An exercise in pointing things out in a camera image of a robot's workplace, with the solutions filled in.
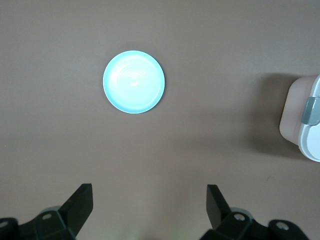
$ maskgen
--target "light blue plate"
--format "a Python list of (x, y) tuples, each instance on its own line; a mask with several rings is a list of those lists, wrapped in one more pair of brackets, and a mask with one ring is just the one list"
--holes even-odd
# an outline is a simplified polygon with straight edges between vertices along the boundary
[(106, 66), (103, 89), (117, 109), (140, 114), (160, 101), (165, 90), (165, 76), (159, 63), (149, 54), (125, 51)]

